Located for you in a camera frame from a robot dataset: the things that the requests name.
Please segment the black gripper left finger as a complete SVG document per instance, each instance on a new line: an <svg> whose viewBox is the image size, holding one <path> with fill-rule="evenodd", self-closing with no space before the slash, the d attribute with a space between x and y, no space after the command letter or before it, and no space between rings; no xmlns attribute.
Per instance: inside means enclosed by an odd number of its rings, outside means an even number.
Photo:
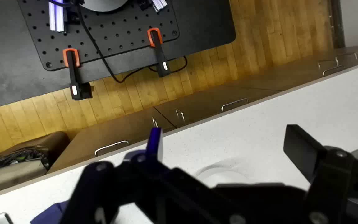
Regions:
<svg viewBox="0 0 358 224"><path fill-rule="evenodd" d="M58 224L113 224L134 204L153 224L211 224L210 189L160 162L88 164Z"/></svg>

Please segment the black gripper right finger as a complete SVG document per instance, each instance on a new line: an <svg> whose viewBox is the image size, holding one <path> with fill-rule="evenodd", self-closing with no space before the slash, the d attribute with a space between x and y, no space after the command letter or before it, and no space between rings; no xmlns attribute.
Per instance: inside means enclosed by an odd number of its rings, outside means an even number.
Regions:
<svg viewBox="0 0 358 224"><path fill-rule="evenodd" d="M358 224L358 149L323 145L288 124L283 152L309 183L305 214L314 224Z"/></svg>

